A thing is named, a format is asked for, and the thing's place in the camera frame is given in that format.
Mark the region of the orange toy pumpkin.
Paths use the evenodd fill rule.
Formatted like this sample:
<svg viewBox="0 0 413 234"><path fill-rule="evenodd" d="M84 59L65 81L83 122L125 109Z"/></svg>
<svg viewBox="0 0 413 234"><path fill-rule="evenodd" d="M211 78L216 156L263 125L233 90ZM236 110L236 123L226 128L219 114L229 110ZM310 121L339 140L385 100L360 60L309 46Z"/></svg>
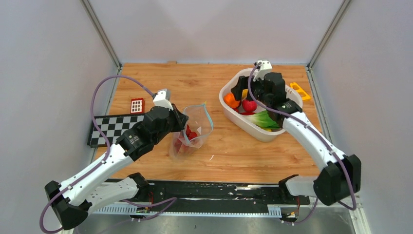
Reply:
<svg viewBox="0 0 413 234"><path fill-rule="evenodd" d="M231 109L236 109L240 106L241 102L235 99L233 93L229 92L223 97L224 103Z"/></svg>

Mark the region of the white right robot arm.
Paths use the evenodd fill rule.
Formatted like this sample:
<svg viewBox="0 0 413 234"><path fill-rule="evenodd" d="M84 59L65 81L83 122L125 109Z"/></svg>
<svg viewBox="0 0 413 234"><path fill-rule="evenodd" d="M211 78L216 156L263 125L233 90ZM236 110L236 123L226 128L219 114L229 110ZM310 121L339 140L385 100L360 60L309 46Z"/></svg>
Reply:
<svg viewBox="0 0 413 234"><path fill-rule="evenodd" d="M292 175L281 180L278 190L280 201L288 204L297 196L310 196L329 206L335 203L344 205L343 199L349 197L353 204L346 208L354 210L361 183L360 159L356 155L345 154L317 130L301 107L301 97L292 97L294 90L285 84L280 73L269 72L259 78L254 75L250 69L242 70L222 88L219 97L227 117L256 139L267 141L256 134L263 131L257 124L237 114L224 101L225 95L232 94L234 100L240 102L243 90L247 90L246 99L264 108L267 117L277 123L281 132L292 135L320 171L317 177Z"/></svg>

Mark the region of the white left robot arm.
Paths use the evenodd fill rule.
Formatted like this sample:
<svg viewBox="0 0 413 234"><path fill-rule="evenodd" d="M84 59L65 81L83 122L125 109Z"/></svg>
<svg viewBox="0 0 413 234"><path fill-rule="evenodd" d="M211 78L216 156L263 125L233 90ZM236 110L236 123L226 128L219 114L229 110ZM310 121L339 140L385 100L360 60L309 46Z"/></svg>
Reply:
<svg viewBox="0 0 413 234"><path fill-rule="evenodd" d="M144 201L149 196L149 183L140 173L102 187L112 174L152 151L169 133L185 129L189 117L172 108L154 106L117 138L105 154L75 176L45 186L49 203L64 230L80 225L94 211L114 202L134 198Z"/></svg>

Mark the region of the red toy apple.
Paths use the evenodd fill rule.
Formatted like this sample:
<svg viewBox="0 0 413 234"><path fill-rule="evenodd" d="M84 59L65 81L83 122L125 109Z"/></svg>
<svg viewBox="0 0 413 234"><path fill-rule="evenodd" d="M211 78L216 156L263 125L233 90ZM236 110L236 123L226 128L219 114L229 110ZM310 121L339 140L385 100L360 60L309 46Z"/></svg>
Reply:
<svg viewBox="0 0 413 234"><path fill-rule="evenodd" d="M245 112L254 112L257 107L258 105L255 101L249 101L247 99L244 99L242 101L242 108L245 110Z"/></svg>

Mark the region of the red toy grape bunch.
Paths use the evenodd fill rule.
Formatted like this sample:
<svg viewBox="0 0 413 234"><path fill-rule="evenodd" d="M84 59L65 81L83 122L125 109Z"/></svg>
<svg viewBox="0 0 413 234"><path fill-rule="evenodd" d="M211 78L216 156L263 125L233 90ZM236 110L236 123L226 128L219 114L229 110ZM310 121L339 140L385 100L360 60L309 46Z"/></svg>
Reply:
<svg viewBox="0 0 413 234"><path fill-rule="evenodd" d="M176 154L189 154L192 153L195 149L193 144L195 141L192 141L198 135L195 131L192 131L190 126L187 125L185 131L181 131L178 133L175 141L174 141L174 150Z"/></svg>

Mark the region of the clear zip top bag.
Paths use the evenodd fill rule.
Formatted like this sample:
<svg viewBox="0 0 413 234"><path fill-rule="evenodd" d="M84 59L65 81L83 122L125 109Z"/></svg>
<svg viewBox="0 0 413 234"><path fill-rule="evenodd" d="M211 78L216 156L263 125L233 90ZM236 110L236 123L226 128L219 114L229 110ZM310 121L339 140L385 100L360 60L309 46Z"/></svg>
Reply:
<svg viewBox="0 0 413 234"><path fill-rule="evenodd" d="M184 108L188 117L184 129L172 134L169 156L183 159L199 150L214 129L214 123L207 111L206 103Z"/></svg>

